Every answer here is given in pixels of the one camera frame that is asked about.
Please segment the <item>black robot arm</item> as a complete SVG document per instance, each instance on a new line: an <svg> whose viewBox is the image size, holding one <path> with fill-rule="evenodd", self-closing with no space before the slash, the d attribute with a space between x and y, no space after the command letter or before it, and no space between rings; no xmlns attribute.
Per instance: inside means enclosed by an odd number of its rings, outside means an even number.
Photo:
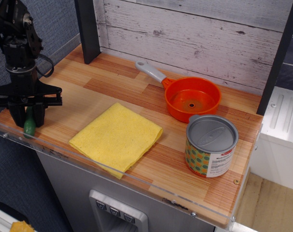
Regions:
<svg viewBox="0 0 293 232"><path fill-rule="evenodd" d="M37 127L42 126L46 108L62 105L62 89L38 78L50 77L54 69L44 74L37 68L36 59L51 59L41 54L42 39L27 7L19 0L0 0L0 49L11 79L9 84L0 86L0 107L9 110L19 127L24 126L28 114Z"/></svg>

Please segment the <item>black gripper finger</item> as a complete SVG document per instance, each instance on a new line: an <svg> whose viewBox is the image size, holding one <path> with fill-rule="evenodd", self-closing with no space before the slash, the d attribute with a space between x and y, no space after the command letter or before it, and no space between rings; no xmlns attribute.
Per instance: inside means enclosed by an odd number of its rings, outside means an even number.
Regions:
<svg viewBox="0 0 293 232"><path fill-rule="evenodd" d="M36 127L41 127L44 124L45 105L43 103L37 103L32 107L32 110Z"/></svg>
<svg viewBox="0 0 293 232"><path fill-rule="evenodd" d="M23 105L8 104L10 114L17 126L24 126L26 120L26 111Z"/></svg>

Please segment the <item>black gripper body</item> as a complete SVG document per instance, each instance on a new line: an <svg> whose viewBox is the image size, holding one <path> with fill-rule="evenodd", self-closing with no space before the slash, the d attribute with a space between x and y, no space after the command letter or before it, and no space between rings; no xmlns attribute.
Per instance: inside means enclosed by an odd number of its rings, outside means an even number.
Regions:
<svg viewBox="0 0 293 232"><path fill-rule="evenodd" d="M8 70L8 73L11 83L0 86L0 107L9 104L34 106L42 103L45 108L62 105L62 89L42 83L35 68Z"/></svg>

